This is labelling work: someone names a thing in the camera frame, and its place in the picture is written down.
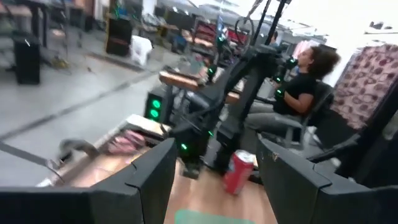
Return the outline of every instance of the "pink cloth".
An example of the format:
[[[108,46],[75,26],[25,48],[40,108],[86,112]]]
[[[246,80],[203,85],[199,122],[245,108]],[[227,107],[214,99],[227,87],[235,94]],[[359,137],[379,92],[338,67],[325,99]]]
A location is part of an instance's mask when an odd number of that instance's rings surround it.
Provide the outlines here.
[[[398,46],[365,47],[336,85],[331,109],[361,129],[398,78]]]

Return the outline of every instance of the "green light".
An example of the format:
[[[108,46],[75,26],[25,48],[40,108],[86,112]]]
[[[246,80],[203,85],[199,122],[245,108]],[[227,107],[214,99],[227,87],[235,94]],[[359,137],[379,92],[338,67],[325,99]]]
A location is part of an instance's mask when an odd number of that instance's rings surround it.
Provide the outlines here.
[[[156,110],[151,110],[149,113],[153,118],[157,118],[159,116],[159,112]]]
[[[154,100],[152,101],[152,106],[154,106],[154,108],[159,109],[161,106],[161,103],[159,100]]]

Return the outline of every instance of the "red soda can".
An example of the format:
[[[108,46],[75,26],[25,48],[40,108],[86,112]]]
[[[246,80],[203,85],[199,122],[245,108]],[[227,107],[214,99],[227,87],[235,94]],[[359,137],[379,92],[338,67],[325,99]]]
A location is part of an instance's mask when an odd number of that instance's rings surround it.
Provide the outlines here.
[[[224,175],[224,188],[230,194],[237,195],[242,190],[254,168],[254,155],[237,150],[231,157],[229,169]]]

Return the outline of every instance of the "gray floor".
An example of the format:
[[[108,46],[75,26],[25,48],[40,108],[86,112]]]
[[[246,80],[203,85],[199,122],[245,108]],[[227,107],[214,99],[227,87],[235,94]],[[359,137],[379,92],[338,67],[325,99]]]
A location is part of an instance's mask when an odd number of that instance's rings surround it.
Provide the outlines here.
[[[93,41],[86,42],[93,47]],[[151,59],[145,70],[135,72],[83,57],[85,50],[70,51],[68,70],[43,68],[40,86],[19,86],[13,73],[0,72],[2,142],[49,159],[62,139],[94,142],[130,114],[142,114],[148,89],[159,82],[157,71],[179,59],[162,52],[161,60]],[[49,174],[0,152],[0,186],[34,186]]]

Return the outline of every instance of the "black speaker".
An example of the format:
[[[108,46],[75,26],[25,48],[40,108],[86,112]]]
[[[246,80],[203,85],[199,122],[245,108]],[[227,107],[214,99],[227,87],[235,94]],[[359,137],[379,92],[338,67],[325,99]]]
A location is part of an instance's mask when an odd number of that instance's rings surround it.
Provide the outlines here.
[[[125,57],[130,51],[131,21],[127,18],[109,18],[106,53]]]
[[[15,33],[14,58],[18,84],[40,84],[40,42],[31,34]]]

